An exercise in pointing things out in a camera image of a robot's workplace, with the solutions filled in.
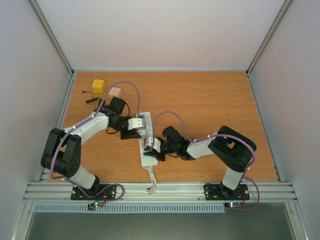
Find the white power strip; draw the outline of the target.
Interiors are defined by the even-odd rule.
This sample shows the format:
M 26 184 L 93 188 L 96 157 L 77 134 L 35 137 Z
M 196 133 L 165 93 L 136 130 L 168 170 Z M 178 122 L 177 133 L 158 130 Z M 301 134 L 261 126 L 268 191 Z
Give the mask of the white power strip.
M 139 152 L 140 152 L 140 162 L 141 166 L 147 171 L 148 178 L 151 182 L 151 186 L 147 187 L 146 193 L 148 195 L 154 194 L 157 186 L 157 180 L 154 173 L 154 167 L 158 165 L 156 158 L 152 156 L 145 155 L 149 152 L 149 147 L 153 141 L 153 124 L 152 117 L 149 111 L 141 112 L 140 118 L 142 119 L 142 127 L 138 129 L 138 133 L 141 135 L 139 139 Z

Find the beige cube plug adapter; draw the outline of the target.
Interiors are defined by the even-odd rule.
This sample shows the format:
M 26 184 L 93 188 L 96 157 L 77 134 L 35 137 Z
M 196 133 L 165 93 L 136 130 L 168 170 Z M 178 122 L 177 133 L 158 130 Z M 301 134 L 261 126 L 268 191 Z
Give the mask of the beige cube plug adapter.
M 124 95 L 124 94 L 123 94 L 123 91 L 122 91 L 121 88 L 119 88 L 119 87 L 112 87 L 112 88 L 110 89 L 110 91 L 108 92 L 107 97 L 108 97 L 109 99 L 112 99 L 113 97 L 116 97 L 116 98 L 120 98 L 120 99 L 121 99 L 123 95 Z

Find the black power adapter with cable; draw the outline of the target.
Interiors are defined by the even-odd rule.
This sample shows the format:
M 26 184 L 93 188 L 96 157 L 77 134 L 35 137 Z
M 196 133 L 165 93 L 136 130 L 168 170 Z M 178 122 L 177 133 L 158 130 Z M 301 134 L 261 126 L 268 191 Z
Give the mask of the black power adapter with cable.
M 85 101 L 86 104 L 90 104 L 90 103 L 93 103 L 93 102 L 98 102 L 98 106 L 102 103 L 102 105 L 104 106 L 106 104 L 106 102 L 100 98 L 100 97 L 95 97 L 95 94 L 91 91 L 81 91 L 82 94 L 91 94 L 91 98 L 90 99 L 87 99 Z

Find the yellow cube plug adapter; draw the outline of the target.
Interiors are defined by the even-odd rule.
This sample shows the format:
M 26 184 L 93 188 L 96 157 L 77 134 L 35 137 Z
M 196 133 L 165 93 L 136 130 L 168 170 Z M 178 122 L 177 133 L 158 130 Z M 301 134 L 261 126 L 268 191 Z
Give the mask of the yellow cube plug adapter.
M 94 79 L 91 85 L 92 90 L 94 93 L 97 94 L 104 94 L 106 92 L 106 81 L 104 79 Z

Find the white grey plug adapter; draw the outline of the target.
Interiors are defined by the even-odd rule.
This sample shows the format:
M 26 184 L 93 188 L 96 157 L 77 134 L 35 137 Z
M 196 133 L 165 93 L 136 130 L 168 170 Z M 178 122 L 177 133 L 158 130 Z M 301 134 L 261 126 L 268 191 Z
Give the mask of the white grey plug adapter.
M 144 128 L 139 128 L 139 129 L 137 129 L 137 132 L 139 133 L 139 135 L 141 137 L 143 137 L 143 136 L 146 135 L 146 128 L 145 127 Z

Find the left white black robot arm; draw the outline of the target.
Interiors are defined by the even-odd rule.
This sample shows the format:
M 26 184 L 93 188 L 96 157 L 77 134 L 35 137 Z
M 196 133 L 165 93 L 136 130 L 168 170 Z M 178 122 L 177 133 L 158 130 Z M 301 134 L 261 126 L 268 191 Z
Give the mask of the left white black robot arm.
M 81 165 L 82 145 L 110 128 L 120 133 L 121 140 L 140 139 L 139 129 L 145 127 L 145 121 L 141 116 L 122 116 L 126 104 L 118 97 L 113 97 L 108 105 L 101 100 L 100 106 L 85 120 L 65 129 L 52 129 L 40 160 L 41 166 L 79 186 L 89 199 L 96 199 L 101 193 L 100 180 Z

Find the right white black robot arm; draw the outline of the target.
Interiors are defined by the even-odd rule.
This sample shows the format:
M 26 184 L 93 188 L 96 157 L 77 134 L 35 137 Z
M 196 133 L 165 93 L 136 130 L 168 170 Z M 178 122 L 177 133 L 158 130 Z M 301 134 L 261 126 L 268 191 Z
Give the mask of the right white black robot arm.
M 162 135 L 163 138 L 149 137 L 143 154 L 160 162 L 164 162 L 166 156 L 171 154 L 184 161 L 208 155 L 217 156 L 227 166 L 218 188 L 218 194 L 225 200 L 230 200 L 238 193 L 238 185 L 250 161 L 256 159 L 257 145 L 228 126 L 222 126 L 216 133 L 193 141 L 185 139 L 172 126 L 165 128 Z

